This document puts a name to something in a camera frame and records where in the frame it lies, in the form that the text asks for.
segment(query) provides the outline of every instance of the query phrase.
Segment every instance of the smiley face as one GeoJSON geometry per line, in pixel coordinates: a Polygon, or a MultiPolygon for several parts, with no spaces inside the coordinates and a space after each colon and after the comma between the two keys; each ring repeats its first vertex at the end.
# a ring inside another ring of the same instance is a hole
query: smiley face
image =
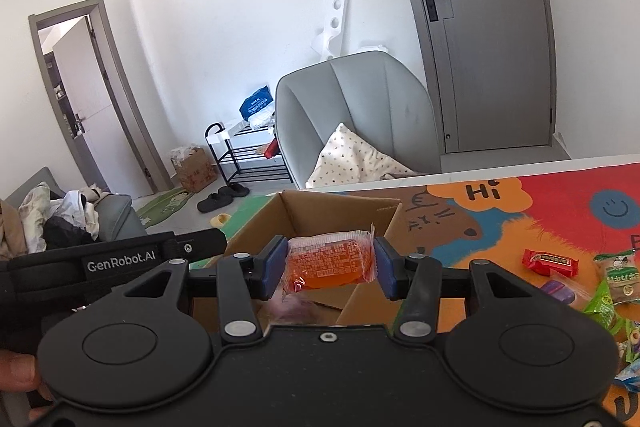
{"type": "Polygon", "coordinates": [[[591,213],[612,229],[631,229],[640,223],[640,206],[620,190],[601,190],[589,203],[591,213]]]}

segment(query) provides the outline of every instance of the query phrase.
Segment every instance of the black slipper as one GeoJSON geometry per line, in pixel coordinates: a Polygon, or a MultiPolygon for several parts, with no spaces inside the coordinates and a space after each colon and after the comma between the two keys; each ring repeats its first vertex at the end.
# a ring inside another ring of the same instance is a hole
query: black slipper
{"type": "Polygon", "coordinates": [[[249,194],[249,189],[239,183],[231,182],[225,187],[220,187],[218,194],[221,196],[231,196],[233,198],[244,198],[249,194]]]}
{"type": "Polygon", "coordinates": [[[233,203],[233,201],[234,198],[232,198],[231,196],[216,194],[215,192],[212,192],[205,199],[198,202],[198,210],[203,214],[206,214],[207,212],[213,212],[214,210],[218,210],[223,206],[227,206],[228,204],[233,203]]]}

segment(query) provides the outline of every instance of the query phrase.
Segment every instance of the green rug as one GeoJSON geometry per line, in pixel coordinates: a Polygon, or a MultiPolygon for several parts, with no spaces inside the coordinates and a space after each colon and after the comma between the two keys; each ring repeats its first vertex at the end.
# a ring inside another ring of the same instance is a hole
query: green rug
{"type": "Polygon", "coordinates": [[[140,217],[142,225],[148,229],[175,214],[192,196],[192,192],[188,192],[182,187],[174,188],[174,190],[169,190],[166,194],[149,201],[136,213],[140,217]]]}
{"type": "MultiPolygon", "coordinates": [[[[269,203],[269,201],[273,198],[273,196],[247,196],[244,198],[242,205],[236,210],[232,215],[231,219],[226,222],[226,225],[222,227],[220,230],[225,233],[226,239],[229,240],[238,233],[238,231],[244,227],[244,225],[258,213],[265,204],[269,203]]],[[[204,266],[209,262],[209,259],[203,259],[202,261],[196,261],[195,263],[191,263],[189,265],[190,269],[196,268],[204,268],[204,266]]]]}

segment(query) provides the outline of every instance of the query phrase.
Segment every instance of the blue gripper pad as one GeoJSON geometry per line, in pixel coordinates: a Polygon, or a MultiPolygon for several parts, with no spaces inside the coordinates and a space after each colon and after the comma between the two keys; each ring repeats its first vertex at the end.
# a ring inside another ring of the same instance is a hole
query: blue gripper pad
{"type": "Polygon", "coordinates": [[[376,266],[378,268],[378,283],[387,299],[396,300],[398,299],[398,281],[394,273],[393,259],[386,251],[386,247],[390,248],[386,239],[381,240],[377,237],[373,240],[373,248],[376,252],[376,266]]]}
{"type": "Polygon", "coordinates": [[[265,296],[272,296],[276,286],[280,282],[282,273],[284,272],[285,263],[287,262],[287,251],[289,250],[289,241],[286,237],[280,237],[275,244],[268,244],[270,248],[264,262],[264,271],[262,272],[262,288],[265,296]]]}

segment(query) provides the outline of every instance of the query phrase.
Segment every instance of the pile of clothes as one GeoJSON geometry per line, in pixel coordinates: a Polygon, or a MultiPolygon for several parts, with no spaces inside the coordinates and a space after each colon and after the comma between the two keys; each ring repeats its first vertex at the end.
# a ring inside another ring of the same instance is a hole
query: pile of clothes
{"type": "Polygon", "coordinates": [[[0,259],[94,243],[99,232],[95,205],[108,194],[93,185],[62,197],[41,183],[18,209],[0,200],[0,259]]]}

